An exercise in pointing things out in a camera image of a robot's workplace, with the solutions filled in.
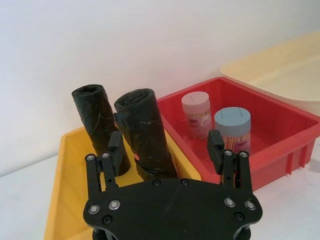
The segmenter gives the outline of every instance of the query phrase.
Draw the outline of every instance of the cream plastic tub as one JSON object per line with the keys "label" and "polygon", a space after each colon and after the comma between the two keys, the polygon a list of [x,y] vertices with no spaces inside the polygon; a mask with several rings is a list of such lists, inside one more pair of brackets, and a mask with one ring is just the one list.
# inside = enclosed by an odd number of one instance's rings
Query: cream plastic tub
{"label": "cream plastic tub", "polygon": [[225,64],[221,73],[242,85],[320,116],[320,32]]}

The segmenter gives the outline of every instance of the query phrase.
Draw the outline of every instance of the black garbage bag roll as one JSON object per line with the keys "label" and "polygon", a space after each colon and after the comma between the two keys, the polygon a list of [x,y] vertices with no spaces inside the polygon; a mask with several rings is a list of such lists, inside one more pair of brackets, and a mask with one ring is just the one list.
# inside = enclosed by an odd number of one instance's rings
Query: black garbage bag roll
{"label": "black garbage bag roll", "polygon": [[143,180],[177,178],[155,92],[148,88],[128,92],[114,107],[115,122],[135,154]]}
{"label": "black garbage bag roll", "polygon": [[[107,93],[103,86],[91,84],[74,90],[72,97],[94,150],[101,156],[108,151],[111,134],[118,131]],[[123,175],[129,168],[130,161],[125,152],[118,175]]]}

